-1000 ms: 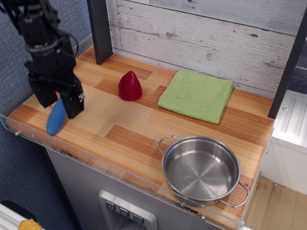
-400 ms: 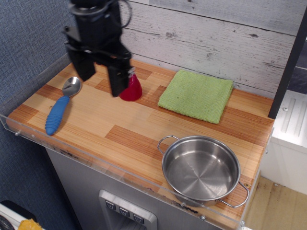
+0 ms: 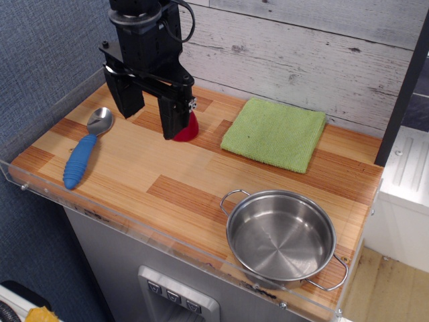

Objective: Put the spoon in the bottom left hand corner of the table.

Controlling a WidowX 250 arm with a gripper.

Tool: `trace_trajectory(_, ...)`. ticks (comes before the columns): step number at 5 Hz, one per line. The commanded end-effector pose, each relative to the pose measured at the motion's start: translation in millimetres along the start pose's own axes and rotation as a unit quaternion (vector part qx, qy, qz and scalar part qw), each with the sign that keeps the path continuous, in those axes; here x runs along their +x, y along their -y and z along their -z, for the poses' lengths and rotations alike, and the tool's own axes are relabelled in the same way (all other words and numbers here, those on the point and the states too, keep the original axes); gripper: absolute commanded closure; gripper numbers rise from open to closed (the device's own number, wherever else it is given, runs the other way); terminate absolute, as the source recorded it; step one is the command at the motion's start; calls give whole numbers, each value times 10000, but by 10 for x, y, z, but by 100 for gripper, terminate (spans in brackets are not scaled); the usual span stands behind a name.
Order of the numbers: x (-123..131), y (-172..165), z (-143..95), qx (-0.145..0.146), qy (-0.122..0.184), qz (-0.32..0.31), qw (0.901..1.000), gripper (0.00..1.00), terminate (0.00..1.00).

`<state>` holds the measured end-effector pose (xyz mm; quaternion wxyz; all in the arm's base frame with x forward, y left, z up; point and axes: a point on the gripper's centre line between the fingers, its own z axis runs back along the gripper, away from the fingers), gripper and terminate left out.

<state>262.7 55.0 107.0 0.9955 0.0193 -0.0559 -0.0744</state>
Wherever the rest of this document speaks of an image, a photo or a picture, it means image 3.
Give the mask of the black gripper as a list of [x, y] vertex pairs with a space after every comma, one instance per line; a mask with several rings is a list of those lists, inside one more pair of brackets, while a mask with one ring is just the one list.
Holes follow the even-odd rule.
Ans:
[[165, 140], [188, 127], [195, 106], [194, 79], [180, 64], [179, 5], [112, 5], [108, 11], [116, 42], [104, 41], [104, 74], [119, 112], [130, 118], [144, 106], [143, 92], [158, 97]]

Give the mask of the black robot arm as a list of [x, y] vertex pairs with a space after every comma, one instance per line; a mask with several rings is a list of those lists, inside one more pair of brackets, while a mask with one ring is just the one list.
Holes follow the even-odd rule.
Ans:
[[164, 138], [189, 142], [198, 135], [194, 79], [180, 64], [181, 7], [185, 1], [111, 1], [109, 19], [117, 42], [104, 41], [105, 79], [119, 112], [129, 118], [144, 105], [144, 93], [158, 100]]

